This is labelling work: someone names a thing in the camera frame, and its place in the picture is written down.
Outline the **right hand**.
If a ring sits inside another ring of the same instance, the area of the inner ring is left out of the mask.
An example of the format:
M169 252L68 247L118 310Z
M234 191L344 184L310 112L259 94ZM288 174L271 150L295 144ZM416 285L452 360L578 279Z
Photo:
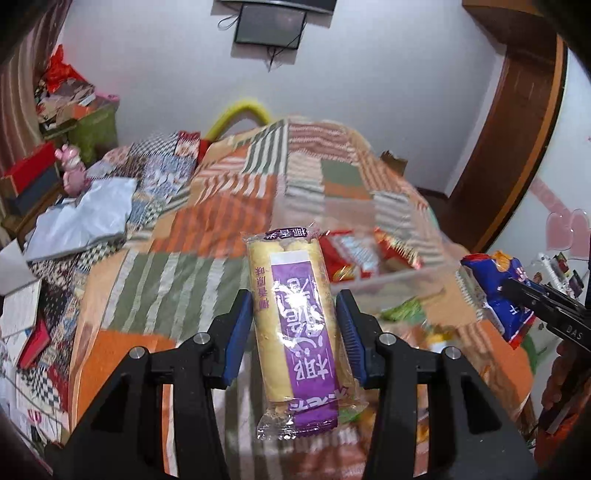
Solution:
M576 346L566 340L557 347L557 358L552 364L550 376L542 394L541 404L544 410L549 410L562 397L561 388L576 359Z

